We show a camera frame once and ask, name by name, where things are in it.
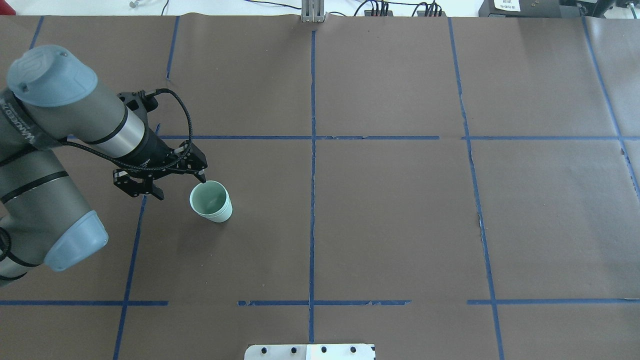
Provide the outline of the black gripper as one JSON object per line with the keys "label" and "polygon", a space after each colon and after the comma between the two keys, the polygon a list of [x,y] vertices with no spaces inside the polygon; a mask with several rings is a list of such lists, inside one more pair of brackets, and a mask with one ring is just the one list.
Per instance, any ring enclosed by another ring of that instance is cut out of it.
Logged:
{"label": "black gripper", "polygon": [[[113,184],[131,197],[151,195],[162,201],[165,195],[155,180],[169,174],[190,174],[200,183],[206,183],[205,169],[208,163],[205,154],[189,140],[174,149],[154,132],[147,132],[142,144],[133,154],[120,159],[128,166],[121,166],[112,172]],[[136,170],[130,166],[141,167]]]}

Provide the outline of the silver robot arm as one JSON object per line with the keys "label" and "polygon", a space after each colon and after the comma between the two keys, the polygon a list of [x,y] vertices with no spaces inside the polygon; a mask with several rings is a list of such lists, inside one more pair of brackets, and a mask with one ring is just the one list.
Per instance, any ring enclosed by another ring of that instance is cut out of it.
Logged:
{"label": "silver robot arm", "polygon": [[101,250],[109,235],[55,155],[73,147],[115,164],[113,184],[131,198],[164,199],[154,182],[190,174],[205,183],[206,156],[188,137],[172,148],[147,120],[171,89],[115,93],[75,55],[42,45],[14,61],[1,91],[2,287],[39,265],[65,271]]}

